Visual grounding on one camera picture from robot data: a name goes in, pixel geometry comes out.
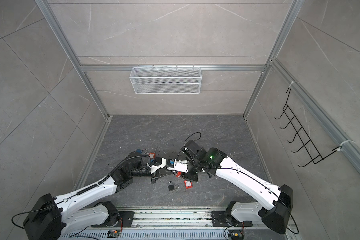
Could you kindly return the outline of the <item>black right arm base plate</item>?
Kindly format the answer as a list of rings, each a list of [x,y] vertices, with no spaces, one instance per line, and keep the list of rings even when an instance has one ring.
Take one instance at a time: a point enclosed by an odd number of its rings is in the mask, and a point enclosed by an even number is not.
[[[212,225],[213,227],[252,227],[252,221],[238,222],[233,217],[225,215],[224,211],[211,211]]]

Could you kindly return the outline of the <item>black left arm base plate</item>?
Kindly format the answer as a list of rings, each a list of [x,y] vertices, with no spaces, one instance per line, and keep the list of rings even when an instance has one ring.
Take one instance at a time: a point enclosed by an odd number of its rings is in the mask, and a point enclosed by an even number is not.
[[[119,217],[116,228],[120,228],[121,224],[123,224],[123,228],[131,228],[134,220],[135,212],[133,211],[121,211],[119,212]]]

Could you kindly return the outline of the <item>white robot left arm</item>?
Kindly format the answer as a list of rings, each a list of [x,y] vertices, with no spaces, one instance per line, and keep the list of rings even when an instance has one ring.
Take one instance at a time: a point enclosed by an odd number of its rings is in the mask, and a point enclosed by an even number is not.
[[[176,160],[130,153],[110,173],[100,180],[79,190],[53,197],[41,196],[23,222],[28,239],[57,240],[62,235],[92,225],[114,226],[119,213],[112,203],[100,203],[88,209],[87,206],[104,197],[113,195],[128,187],[133,177],[149,176],[163,169],[171,173]]]

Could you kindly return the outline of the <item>red padlock long shackle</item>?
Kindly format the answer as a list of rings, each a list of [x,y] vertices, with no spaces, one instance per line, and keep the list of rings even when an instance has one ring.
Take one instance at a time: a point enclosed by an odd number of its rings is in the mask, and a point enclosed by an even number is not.
[[[156,147],[155,150],[153,152],[149,153],[149,156],[151,159],[155,159],[155,157],[157,157],[160,154],[160,147]]]

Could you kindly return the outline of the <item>small black padlock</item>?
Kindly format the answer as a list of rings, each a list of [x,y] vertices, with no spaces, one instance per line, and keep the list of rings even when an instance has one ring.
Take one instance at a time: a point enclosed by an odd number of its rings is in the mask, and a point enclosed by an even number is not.
[[[174,191],[175,190],[175,184],[171,181],[168,182],[168,190]]]

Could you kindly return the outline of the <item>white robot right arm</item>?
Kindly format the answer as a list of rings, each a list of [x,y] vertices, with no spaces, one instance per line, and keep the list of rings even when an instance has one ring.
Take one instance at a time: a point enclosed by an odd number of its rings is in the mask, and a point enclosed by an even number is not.
[[[252,221],[261,220],[266,227],[278,234],[288,231],[293,208],[293,190],[289,186],[279,187],[261,179],[216,148],[194,151],[190,147],[185,147],[182,154],[188,161],[186,173],[190,177],[195,177],[200,172],[208,174],[209,177],[217,176],[257,201],[257,205],[251,209],[243,207],[238,201],[230,202],[224,213],[230,225],[236,226],[252,217]]]

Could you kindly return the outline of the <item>red padlock front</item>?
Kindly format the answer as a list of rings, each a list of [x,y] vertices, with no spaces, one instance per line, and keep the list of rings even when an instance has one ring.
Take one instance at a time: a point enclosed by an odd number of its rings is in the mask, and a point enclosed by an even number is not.
[[[185,188],[190,189],[193,187],[193,183],[187,180],[184,180]]]

